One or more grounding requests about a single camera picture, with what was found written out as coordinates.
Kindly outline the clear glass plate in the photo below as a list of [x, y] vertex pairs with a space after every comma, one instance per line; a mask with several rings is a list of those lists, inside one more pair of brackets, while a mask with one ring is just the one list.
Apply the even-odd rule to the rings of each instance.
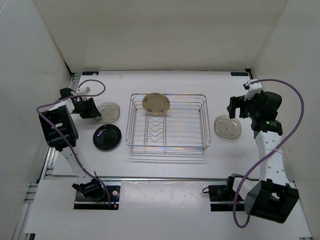
[[220, 140], [233, 143], [241, 137], [242, 125], [237, 118], [220, 115], [214, 120], [213, 130]]
[[98, 105], [101, 116], [95, 118], [100, 124], [111, 124], [120, 117], [120, 106], [115, 102], [104, 102]]

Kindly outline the black glossy plate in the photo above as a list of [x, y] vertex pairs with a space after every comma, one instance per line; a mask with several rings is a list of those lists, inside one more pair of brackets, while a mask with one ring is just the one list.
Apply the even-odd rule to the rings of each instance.
[[92, 140], [96, 148], [111, 151], [117, 147], [122, 138], [121, 130], [114, 124], [104, 124], [94, 132]]

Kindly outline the cream ceramic plate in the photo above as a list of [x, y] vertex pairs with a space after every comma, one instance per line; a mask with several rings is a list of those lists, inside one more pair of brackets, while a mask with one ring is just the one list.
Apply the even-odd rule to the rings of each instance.
[[166, 95], [152, 92], [142, 99], [142, 107], [151, 116], [160, 117], [168, 112], [171, 103]]

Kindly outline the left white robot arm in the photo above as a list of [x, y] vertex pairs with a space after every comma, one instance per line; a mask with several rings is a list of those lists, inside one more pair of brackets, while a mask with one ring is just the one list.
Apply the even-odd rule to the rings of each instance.
[[109, 191], [96, 172], [86, 166], [77, 140], [79, 134], [71, 117], [78, 114], [83, 119], [100, 117], [90, 88], [84, 87], [73, 91], [70, 88], [60, 90], [61, 98], [54, 103], [38, 106], [40, 125], [47, 144], [57, 150], [68, 162], [76, 176], [77, 183], [72, 187], [84, 197], [94, 201], [110, 199]]

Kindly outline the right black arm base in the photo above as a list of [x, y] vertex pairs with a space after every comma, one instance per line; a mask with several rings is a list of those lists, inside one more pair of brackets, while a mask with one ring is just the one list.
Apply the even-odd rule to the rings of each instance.
[[232, 212], [235, 192], [226, 185], [208, 185], [202, 193], [209, 196], [211, 212]]

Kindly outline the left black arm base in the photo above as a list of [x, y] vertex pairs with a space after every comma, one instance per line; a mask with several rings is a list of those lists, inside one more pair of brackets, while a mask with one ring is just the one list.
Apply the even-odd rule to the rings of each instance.
[[107, 185], [105, 189], [97, 184], [92, 183], [86, 189], [82, 189], [79, 184], [73, 184], [72, 187], [76, 190], [74, 205], [75, 210], [118, 210], [121, 196], [120, 185]]

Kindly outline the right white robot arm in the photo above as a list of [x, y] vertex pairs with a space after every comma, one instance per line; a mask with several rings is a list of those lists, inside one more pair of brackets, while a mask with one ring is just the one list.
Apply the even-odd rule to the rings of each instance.
[[283, 224], [299, 199], [299, 191], [292, 188], [284, 170], [283, 156], [278, 144], [282, 142], [283, 129], [276, 120], [282, 97], [261, 91], [252, 98], [233, 96], [227, 111], [229, 118], [236, 116], [251, 119], [251, 129], [258, 148], [260, 177], [258, 182], [248, 177], [232, 174], [227, 178], [224, 193], [230, 200], [244, 201], [248, 216]]

